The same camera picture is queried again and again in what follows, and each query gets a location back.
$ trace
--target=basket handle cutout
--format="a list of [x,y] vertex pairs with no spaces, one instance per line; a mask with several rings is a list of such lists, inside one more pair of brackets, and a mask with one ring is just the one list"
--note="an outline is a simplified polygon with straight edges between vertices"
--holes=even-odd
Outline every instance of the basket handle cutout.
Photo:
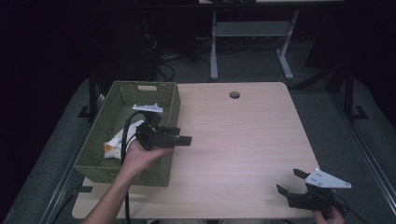
[[140,91],[156,91],[156,86],[137,86]]

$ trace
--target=floor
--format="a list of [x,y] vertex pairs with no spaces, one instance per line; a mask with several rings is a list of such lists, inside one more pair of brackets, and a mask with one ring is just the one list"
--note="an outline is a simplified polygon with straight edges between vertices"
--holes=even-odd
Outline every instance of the floor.
[[[281,38],[220,40],[220,49],[223,49],[218,55],[219,79],[216,82],[284,82],[293,86],[320,72],[316,68],[304,67],[311,42],[293,40],[287,59],[295,78],[286,80],[275,53],[282,41]],[[187,58],[164,61],[175,72],[173,81],[208,82],[209,52],[203,50],[198,56],[196,61]],[[175,53],[169,50],[163,58],[173,57]],[[160,65],[160,68],[165,76],[172,76],[169,67]],[[163,81],[163,76],[159,74],[156,80]],[[368,119],[350,123],[340,106],[343,91],[327,93],[327,81],[327,78],[323,78],[303,90],[290,91],[290,95],[320,168],[353,185],[352,189],[338,191],[351,209],[346,216],[346,223],[363,223],[353,212],[367,223],[396,223],[395,211],[389,206],[384,190],[378,185],[370,164],[362,153],[363,147],[369,148],[389,183],[394,185],[396,131],[375,105],[370,92],[358,80],[355,81],[354,105],[360,105]],[[67,172],[67,169],[72,166],[76,153],[92,126],[87,119],[78,118],[80,109],[89,104],[88,92],[88,81],[84,81],[64,111],[5,223],[52,223],[55,218],[55,223],[80,222],[71,215],[76,196],[69,195],[73,188],[80,185],[83,176],[73,169]],[[311,224],[314,220],[307,218],[289,222]],[[145,220],[134,220],[133,223],[145,223]],[[271,223],[287,222],[272,220]]]

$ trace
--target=basket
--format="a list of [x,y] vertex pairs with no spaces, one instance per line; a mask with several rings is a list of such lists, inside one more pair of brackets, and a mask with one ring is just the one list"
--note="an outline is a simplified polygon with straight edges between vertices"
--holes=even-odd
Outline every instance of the basket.
[[[119,173],[118,159],[104,159],[104,142],[124,128],[133,105],[163,108],[160,126],[177,126],[180,97],[176,83],[115,81],[108,92],[74,167],[95,183],[112,183]],[[132,123],[144,119],[137,115]],[[169,184],[173,153],[156,160],[135,185],[165,187]]]

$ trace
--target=black round hole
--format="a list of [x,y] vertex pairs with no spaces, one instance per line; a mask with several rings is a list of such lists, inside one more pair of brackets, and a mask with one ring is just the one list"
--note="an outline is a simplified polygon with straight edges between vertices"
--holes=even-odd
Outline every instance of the black round hole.
[[230,92],[230,97],[233,99],[238,99],[239,97],[241,97],[241,94],[239,94],[239,92],[237,91],[232,91]]

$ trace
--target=human hand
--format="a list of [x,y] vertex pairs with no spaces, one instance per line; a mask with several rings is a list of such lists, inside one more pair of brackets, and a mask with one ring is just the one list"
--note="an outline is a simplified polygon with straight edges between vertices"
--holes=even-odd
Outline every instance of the human hand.
[[340,211],[335,208],[330,208],[330,217],[325,219],[320,211],[314,211],[314,218],[317,224],[344,224],[344,217],[341,215]]
[[173,149],[167,148],[156,148],[146,151],[140,145],[139,141],[135,139],[128,146],[128,151],[118,176],[126,178],[129,184],[132,185],[142,172],[147,170],[156,159],[172,151]]

